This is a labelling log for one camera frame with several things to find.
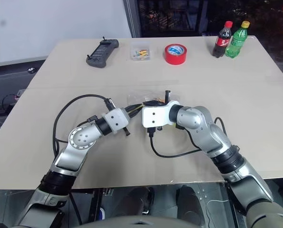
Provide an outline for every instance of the silver robot arm segment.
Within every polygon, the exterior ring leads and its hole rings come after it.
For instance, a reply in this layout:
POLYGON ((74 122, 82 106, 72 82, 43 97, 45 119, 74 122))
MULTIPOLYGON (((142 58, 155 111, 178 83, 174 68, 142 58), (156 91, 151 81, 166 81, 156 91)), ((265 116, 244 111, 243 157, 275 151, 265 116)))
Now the silver robot arm segment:
POLYGON ((17 226, 50 227, 60 220, 63 214, 59 208, 68 200, 89 149, 101 136, 117 133, 128 126, 129 121, 130 117, 125 109, 116 108, 88 126, 73 129, 68 136, 66 148, 57 155, 48 173, 42 178, 41 184, 19 216, 17 226))
POLYGON ((144 127, 176 123, 190 132, 195 145, 206 153, 228 182, 230 197, 239 211, 247 214, 248 227, 276 227, 269 226, 276 217, 283 223, 283 208, 273 202, 266 182, 239 153, 239 147, 213 122, 208 109, 183 107, 177 101, 170 101, 164 106, 144 107, 142 113, 144 127))

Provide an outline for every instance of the red tape roll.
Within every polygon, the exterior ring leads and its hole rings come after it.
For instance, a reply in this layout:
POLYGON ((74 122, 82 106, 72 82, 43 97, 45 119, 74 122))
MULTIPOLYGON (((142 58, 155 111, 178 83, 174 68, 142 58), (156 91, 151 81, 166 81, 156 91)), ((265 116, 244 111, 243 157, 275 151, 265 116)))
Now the red tape roll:
POLYGON ((185 62, 187 48, 181 44, 170 44, 165 48, 166 61, 172 65, 179 65, 185 62))

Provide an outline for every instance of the black handheld controller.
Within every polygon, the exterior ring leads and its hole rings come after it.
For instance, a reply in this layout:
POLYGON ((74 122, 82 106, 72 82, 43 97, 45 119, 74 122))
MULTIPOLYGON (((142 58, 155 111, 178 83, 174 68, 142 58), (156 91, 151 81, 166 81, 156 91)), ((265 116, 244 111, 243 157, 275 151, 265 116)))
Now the black handheld controller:
POLYGON ((103 37, 103 40, 100 41, 96 50, 91 55, 87 56, 86 63, 92 67, 104 68, 107 65, 107 58, 117 47, 119 47, 118 40, 105 39, 103 37))

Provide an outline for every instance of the yellow bottle cap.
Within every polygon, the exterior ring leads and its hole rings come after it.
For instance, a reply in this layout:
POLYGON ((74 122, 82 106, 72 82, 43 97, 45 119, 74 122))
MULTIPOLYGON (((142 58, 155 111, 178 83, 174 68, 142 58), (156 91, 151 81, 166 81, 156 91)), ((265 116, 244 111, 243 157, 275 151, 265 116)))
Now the yellow bottle cap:
POLYGON ((244 21, 242 22, 241 27, 242 27, 242 28, 244 28, 244 29, 246 29, 246 28, 248 28, 248 27, 249 27, 249 25, 250 25, 250 22, 249 22, 249 21, 247 21, 247 20, 244 20, 244 21))

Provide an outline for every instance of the table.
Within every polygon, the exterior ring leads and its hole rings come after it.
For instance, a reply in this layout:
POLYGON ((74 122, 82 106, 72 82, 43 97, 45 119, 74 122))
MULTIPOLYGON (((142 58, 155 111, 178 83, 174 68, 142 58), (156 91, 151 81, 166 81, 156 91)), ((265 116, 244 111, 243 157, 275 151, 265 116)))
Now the table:
MULTIPOLYGON (((85 63, 99 40, 69 40, 54 48, 0 130, 0 189, 38 186, 53 160, 54 119, 72 98, 100 94, 124 107, 131 100, 128 95, 166 89, 181 104, 202 105, 213 117, 222 117, 232 143, 263 178, 283 177, 283 74, 255 37, 248 37, 235 59, 210 56, 214 37, 143 39, 151 43, 151 60, 130 60, 132 39, 120 39, 103 69, 85 63), (163 50, 170 43, 187 47, 184 64, 164 61, 163 50)), ((105 111, 99 99, 74 103, 61 117, 57 137, 66 140, 78 123, 105 111)), ((223 181, 202 152, 175 159, 156 157, 140 114, 128 129, 129 137, 119 132, 98 140, 74 188, 223 181)), ((154 142, 165 154, 193 149, 186 133, 173 126, 157 132, 154 142)))

